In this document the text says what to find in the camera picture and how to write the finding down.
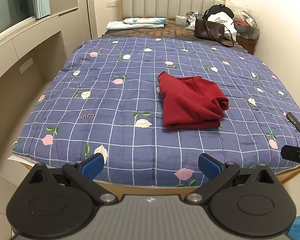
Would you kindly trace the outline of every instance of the blue checkered comforter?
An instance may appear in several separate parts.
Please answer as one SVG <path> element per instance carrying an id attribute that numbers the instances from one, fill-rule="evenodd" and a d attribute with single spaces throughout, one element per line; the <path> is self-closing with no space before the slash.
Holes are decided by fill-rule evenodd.
<path id="1" fill-rule="evenodd" d="M 230 108 L 221 126 L 171 131 L 162 124 L 157 77 L 201 76 L 218 84 Z M 205 152 L 242 167 L 268 164 L 274 172 L 285 144 L 300 147 L 287 122 L 300 109 L 277 77 L 255 56 L 223 46 L 160 38 L 87 41 L 67 59 L 24 125 L 13 153 L 52 166 L 101 152 L 97 179 L 137 185 L 200 185 Z"/>

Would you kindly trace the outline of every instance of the silver bolt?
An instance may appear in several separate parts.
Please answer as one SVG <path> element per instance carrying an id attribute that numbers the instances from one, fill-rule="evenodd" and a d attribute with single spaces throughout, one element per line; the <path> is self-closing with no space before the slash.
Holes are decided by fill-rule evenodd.
<path id="1" fill-rule="evenodd" d="M 198 193 L 191 193 L 187 196 L 187 199 L 191 202 L 199 202 L 202 200 L 202 196 Z"/>
<path id="2" fill-rule="evenodd" d="M 105 193 L 105 194 L 102 194 L 100 196 L 100 199 L 103 201 L 103 202 L 112 202 L 115 200 L 115 195 L 111 194 L 111 193 Z"/>

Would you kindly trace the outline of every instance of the floor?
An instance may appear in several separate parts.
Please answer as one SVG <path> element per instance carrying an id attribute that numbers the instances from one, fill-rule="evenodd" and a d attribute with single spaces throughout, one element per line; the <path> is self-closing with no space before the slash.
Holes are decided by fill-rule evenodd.
<path id="1" fill-rule="evenodd" d="M 20 130 L 23 124 L 26 122 L 27 117 L 29 116 L 34 105 L 37 103 L 37 99 L 42 95 L 46 90 L 49 84 L 45 84 L 41 91 L 38 92 L 37 97 L 33 100 L 29 108 L 24 112 L 24 115 L 20 118 L 18 124 L 15 127 L 15 130 L 12 131 L 10 138 L 8 138 L 7 146 L 3 150 L 2 157 L 0 159 L 0 173 L 9 180 L 12 184 L 19 186 L 24 177 L 27 175 L 29 170 L 25 168 L 21 163 L 8 160 L 7 158 L 11 156 L 11 147 L 12 144 L 17 140 Z M 300 215 L 300 175 L 295 177 L 292 181 L 288 182 L 285 186 L 285 189 L 290 194 L 297 207 L 297 215 Z"/>

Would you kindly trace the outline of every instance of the wooden nightstand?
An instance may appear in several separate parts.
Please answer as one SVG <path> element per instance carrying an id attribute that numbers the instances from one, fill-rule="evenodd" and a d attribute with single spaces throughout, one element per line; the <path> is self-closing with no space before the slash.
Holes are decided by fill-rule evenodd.
<path id="1" fill-rule="evenodd" d="M 236 37 L 236 41 L 237 43 L 243 47 L 246 51 L 248 51 L 248 53 L 250 54 L 254 54 L 254 51 L 255 51 L 255 46 L 258 42 L 258 38 L 256 38 L 255 40 L 248 40 L 248 39 L 245 39 L 245 38 L 241 38 L 241 37 Z"/>

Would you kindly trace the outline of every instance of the headboard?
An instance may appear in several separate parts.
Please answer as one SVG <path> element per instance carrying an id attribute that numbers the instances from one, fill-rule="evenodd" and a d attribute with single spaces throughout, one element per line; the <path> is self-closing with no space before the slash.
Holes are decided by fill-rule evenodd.
<path id="1" fill-rule="evenodd" d="M 120 19 L 132 17 L 164 17 L 175 19 L 176 15 L 199 11 L 203 14 L 215 4 L 226 0 L 119 0 Z"/>

